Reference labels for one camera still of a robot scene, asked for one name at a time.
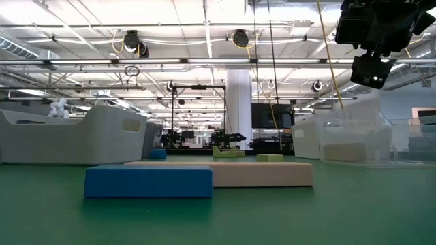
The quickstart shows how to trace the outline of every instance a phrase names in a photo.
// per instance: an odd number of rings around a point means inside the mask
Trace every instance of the screen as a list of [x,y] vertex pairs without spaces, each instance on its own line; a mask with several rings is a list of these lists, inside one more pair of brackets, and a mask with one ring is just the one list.
[[186,139],[193,139],[195,138],[193,131],[182,131],[182,137]]
[[274,119],[277,127],[280,129],[290,128],[293,125],[290,105],[279,104],[272,105],[274,110],[271,111],[269,103],[252,103],[251,104],[251,126],[261,129],[275,129]]

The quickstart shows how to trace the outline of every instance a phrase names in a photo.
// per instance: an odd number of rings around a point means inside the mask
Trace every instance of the green floor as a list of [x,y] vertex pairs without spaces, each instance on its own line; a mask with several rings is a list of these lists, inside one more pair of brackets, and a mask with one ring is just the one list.
[[0,165],[0,244],[436,244],[436,169],[312,163],[313,189],[106,200],[83,199],[85,167]]

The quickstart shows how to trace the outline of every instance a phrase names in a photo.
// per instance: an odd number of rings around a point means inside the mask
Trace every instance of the clear container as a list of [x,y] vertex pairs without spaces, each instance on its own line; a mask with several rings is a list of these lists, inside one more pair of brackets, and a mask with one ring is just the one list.
[[[414,125],[417,120],[427,124]],[[415,118],[410,125],[392,125],[392,160],[397,165],[436,167],[436,125],[433,118]]]
[[326,163],[389,165],[391,124],[375,108],[345,109],[317,120],[321,160]]

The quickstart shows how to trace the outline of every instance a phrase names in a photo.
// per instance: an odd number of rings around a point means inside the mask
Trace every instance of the ceiling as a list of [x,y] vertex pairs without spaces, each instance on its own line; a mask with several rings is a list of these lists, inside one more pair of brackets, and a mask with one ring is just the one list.
[[[265,1],[257,1],[255,14],[253,5],[246,5],[243,0],[47,0],[49,14],[36,0],[0,0],[0,29],[9,36],[15,37],[23,44],[37,49],[50,50],[61,59],[121,59],[135,58],[135,55],[121,49],[121,42],[111,43],[113,39],[122,38],[126,30],[138,30],[145,41],[150,58],[326,58],[326,49],[320,24],[319,14],[314,1],[306,3],[286,3],[271,1],[270,14]],[[332,58],[353,58],[363,54],[362,50],[353,50],[349,45],[334,43],[335,25],[340,16],[340,2],[326,1],[322,4],[322,18],[329,40]],[[296,20],[310,20],[311,28],[307,31],[307,39],[303,35],[290,36],[292,23]],[[258,45],[249,49],[237,48],[226,40],[235,29],[245,29],[251,41],[258,35]],[[414,49],[433,36],[434,27],[426,30],[426,37],[410,45]],[[83,40],[92,43],[91,49]],[[392,53],[392,57],[403,53]],[[10,56],[0,53],[3,59]],[[165,65],[166,69],[181,69],[180,65]],[[262,89],[269,95],[275,88],[268,87],[269,80],[277,78],[278,93],[281,96],[310,96],[311,85],[316,80],[324,83],[331,81],[328,67],[272,67],[258,69],[258,80]],[[347,71],[348,67],[334,69],[335,75]],[[173,81],[178,85],[213,84],[224,85],[226,71],[229,67],[196,66],[187,71],[178,72],[144,72],[134,83],[146,88],[145,91],[114,91],[113,96],[141,97],[168,96],[166,85]],[[251,70],[255,81],[254,70]],[[48,73],[30,73],[29,76],[48,81]],[[64,73],[54,73],[53,79],[59,79]],[[120,85],[115,72],[110,73],[69,73],[59,80],[59,86],[71,86],[74,83],[92,84],[93,86]],[[187,95],[198,92],[184,92]],[[185,107],[222,106],[216,92],[207,90],[202,96],[216,96],[216,101],[203,102],[201,105],[189,101]],[[164,105],[156,101],[130,101],[141,110],[164,112]]]

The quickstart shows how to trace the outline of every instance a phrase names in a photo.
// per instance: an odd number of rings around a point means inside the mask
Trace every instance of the pillar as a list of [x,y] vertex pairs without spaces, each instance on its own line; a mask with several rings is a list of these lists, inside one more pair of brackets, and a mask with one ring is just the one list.
[[227,71],[226,101],[227,114],[225,129],[227,133],[240,133],[245,141],[230,143],[241,150],[248,150],[253,131],[251,128],[251,76],[248,69]]

